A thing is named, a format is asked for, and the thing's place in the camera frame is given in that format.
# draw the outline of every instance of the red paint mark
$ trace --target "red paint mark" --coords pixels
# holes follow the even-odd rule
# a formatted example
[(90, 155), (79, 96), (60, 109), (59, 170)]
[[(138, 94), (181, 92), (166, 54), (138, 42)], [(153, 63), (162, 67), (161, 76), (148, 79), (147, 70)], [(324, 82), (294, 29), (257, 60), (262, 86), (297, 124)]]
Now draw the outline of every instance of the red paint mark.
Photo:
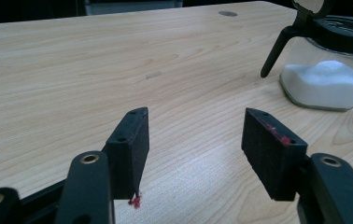
[(128, 204), (134, 206), (135, 209), (138, 209), (141, 206), (142, 195), (135, 195), (135, 198), (131, 199)]
[(265, 120), (261, 120), (261, 122), (264, 123), (264, 126), (266, 126), (267, 130), (270, 131), (270, 133), (272, 133), (276, 138), (279, 139), (279, 141), (281, 142), (282, 146), (284, 147), (290, 147), (291, 141), (290, 138), (288, 138), (287, 136), (282, 136), (275, 127), (273, 127), (271, 124), (267, 123)]
[(282, 137), (279, 141), (284, 147), (290, 146), (290, 138), (288, 138), (287, 136)]

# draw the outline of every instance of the black metal bracket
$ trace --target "black metal bracket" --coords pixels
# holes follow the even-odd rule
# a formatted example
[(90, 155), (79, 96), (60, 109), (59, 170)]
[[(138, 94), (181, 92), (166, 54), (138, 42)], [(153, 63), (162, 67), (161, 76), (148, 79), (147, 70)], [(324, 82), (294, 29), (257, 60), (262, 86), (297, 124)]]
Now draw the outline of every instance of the black metal bracket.
[(324, 153), (309, 158), (307, 144), (272, 115), (246, 109), (242, 149), (270, 197), (300, 194), (301, 223), (353, 223), (353, 168)]
[(149, 151), (148, 109), (128, 112), (102, 151), (76, 156), (68, 176), (20, 199), (0, 189), (0, 224), (115, 223), (114, 199), (139, 197)]

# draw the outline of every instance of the wooden table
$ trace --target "wooden table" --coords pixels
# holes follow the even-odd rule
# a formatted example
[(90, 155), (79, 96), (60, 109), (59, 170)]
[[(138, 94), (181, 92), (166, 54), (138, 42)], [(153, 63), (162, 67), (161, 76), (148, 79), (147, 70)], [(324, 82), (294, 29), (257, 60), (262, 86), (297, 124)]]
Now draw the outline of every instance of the wooden table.
[[(227, 17), (220, 11), (238, 15)], [(118, 223), (297, 223), (241, 150), (246, 107), (353, 166), (353, 109), (292, 104), (260, 70), (295, 11), (264, 2), (0, 24), (0, 187), (26, 197), (100, 150), (123, 115), (149, 109), (142, 206)]]

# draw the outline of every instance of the light wood tabletop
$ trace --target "light wood tabletop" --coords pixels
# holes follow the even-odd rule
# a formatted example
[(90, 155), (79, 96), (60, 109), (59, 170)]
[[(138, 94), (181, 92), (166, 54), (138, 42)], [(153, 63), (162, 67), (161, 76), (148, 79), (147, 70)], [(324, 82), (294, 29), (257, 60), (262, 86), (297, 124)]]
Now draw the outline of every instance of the light wood tabletop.
[(117, 223), (298, 223), (296, 202), (272, 201), (241, 150), (245, 109), (352, 166), (353, 109), (289, 101), (278, 75), (290, 45), (260, 78), (295, 15), (249, 2), (0, 24), (0, 187), (24, 198), (64, 179), (147, 106), (141, 208), (115, 201)]

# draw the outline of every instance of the black object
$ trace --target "black object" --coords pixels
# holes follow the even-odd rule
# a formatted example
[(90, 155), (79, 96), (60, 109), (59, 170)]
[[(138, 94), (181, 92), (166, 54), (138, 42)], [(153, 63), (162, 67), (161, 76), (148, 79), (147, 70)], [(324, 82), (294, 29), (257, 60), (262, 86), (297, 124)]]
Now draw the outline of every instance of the black object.
[(309, 158), (302, 139), (270, 114), (251, 108), (246, 110), (242, 141), (272, 199), (293, 201), (296, 192), (300, 194), (301, 223), (353, 223), (353, 168), (348, 162), (324, 153)]
[(295, 167), (304, 161), (307, 144), (272, 115), (247, 108), (241, 148), (270, 197), (292, 201), (297, 189)]
[(133, 110), (126, 114), (106, 141), (115, 199), (131, 199), (139, 195), (139, 183), (149, 151), (148, 111)]
[(0, 224), (114, 223), (113, 200), (139, 192), (148, 149), (142, 107), (124, 116), (102, 151), (75, 157), (65, 180), (22, 200), (15, 189), (0, 189)]
[(314, 13), (292, 1), (293, 5), (298, 10), (295, 22), (291, 26), (285, 27), (279, 34), (278, 39), (275, 41), (275, 44), (261, 69), (261, 77), (267, 77), (267, 75), (269, 75), (275, 61), (290, 39), (296, 36), (309, 37), (318, 33), (315, 20), (324, 18), (328, 15), (332, 10), (335, 1), (336, 0), (324, 0), (321, 9), (317, 13)]
[(293, 37), (306, 37), (318, 48), (353, 55), (353, 18), (327, 16), (336, 0), (324, 0), (319, 12), (314, 13), (292, 1), (298, 13), (295, 22), (285, 27), (278, 36), (266, 62), (261, 77), (267, 77), (283, 48)]

